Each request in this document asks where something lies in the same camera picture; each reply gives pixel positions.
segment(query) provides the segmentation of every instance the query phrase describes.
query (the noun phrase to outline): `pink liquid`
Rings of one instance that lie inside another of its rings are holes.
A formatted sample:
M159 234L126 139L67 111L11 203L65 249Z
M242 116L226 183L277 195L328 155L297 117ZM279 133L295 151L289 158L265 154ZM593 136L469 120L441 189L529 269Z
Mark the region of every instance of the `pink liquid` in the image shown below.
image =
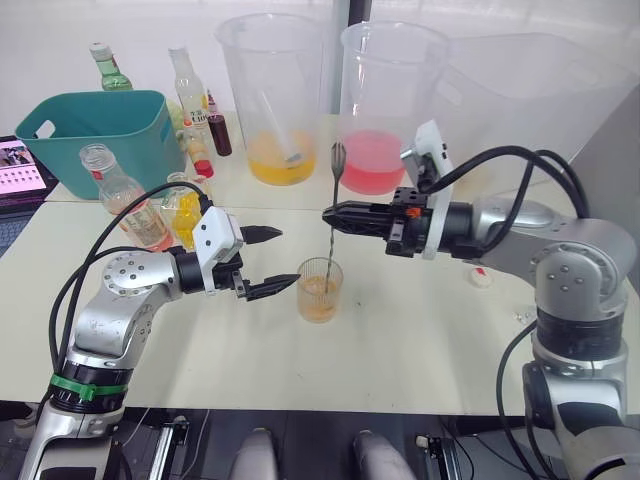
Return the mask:
M341 183L352 192L382 195L402 181L400 139L377 130L361 130L344 139L347 163Z

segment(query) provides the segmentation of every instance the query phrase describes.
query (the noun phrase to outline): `red cap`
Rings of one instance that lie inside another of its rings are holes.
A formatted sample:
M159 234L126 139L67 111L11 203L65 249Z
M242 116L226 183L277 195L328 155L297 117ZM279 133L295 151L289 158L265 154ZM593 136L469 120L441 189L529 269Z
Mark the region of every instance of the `red cap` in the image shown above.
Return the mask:
M209 160L198 160L193 164L198 175L204 175L207 178L213 177L213 167Z

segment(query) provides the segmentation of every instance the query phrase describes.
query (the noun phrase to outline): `white bottle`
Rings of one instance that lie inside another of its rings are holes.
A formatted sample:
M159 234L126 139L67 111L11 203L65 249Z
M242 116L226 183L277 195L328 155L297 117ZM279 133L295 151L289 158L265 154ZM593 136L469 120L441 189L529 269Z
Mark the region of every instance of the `white bottle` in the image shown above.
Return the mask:
M180 97L180 103L182 103L184 118L191 121L198 130L207 150L209 150L209 158L213 158L216 150L207 121L209 117L208 102L202 82L193 70L191 60L189 60L189 52L185 47L170 48L169 56L176 71L176 91Z

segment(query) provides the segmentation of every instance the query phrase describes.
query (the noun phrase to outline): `green band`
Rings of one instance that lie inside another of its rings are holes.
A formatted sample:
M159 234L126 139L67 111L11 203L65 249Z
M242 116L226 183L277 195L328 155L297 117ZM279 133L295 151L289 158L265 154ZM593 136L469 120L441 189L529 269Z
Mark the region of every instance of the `green band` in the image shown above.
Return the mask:
M96 396L113 395L127 391L127 385L86 385L84 383L74 382L68 378L61 377L55 373L51 375L51 385L77 393L81 400L85 400L87 402L92 401Z

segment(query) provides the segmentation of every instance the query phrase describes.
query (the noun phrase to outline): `laptop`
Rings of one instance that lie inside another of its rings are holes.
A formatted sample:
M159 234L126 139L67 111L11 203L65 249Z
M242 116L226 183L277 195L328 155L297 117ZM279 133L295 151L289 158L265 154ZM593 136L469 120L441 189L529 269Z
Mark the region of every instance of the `laptop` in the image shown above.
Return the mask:
M24 143L0 137L0 257L57 183Z

